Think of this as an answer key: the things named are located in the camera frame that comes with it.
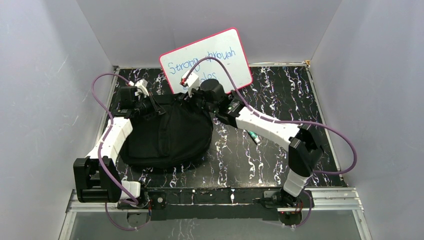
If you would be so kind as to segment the black student backpack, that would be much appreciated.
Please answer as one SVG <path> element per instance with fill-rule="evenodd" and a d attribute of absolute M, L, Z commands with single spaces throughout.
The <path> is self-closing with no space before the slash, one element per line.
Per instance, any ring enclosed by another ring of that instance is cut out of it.
<path fill-rule="evenodd" d="M 210 114 L 183 100 L 184 94 L 156 95 L 164 114 L 131 117 L 132 132 L 119 155 L 133 167 L 169 169 L 196 161 L 209 149 L 214 123 Z"/>

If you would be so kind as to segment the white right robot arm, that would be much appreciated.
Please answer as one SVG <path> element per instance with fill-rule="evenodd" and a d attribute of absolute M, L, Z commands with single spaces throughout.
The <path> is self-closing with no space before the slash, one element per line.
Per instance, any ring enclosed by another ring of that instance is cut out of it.
<path fill-rule="evenodd" d="M 180 85 L 187 89 L 186 101 L 214 114 L 221 123 L 254 132 L 287 152 L 289 173 L 283 187 L 278 193 L 265 192 L 259 202 L 267 208 L 300 206 L 301 191 L 324 153 L 319 131 L 311 124 L 279 123 L 275 117 L 249 109 L 235 91 L 225 93 L 216 79 L 201 82 L 186 71 Z"/>

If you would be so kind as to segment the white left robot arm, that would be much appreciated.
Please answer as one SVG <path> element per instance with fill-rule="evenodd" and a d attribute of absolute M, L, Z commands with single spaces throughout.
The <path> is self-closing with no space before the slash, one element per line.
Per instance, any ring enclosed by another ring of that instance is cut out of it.
<path fill-rule="evenodd" d="M 124 99 L 115 114 L 97 97 L 96 82 L 91 84 L 91 94 L 109 120 L 93 149 L 73 163 L 76 195 L 81 203 L 124 202 L 137 208 L 144 208 L 149 203 L 149 194 L 142 190 L 140 182 L 120 179 L 116 163 L 124 142 L 133 131 L 132 113 L 140 109 L 141 104 L 146 103 L 147 110 L 155 109 L 156 105 L 145 79 L 124 81 L 126 85 L 121 88 Z"/>

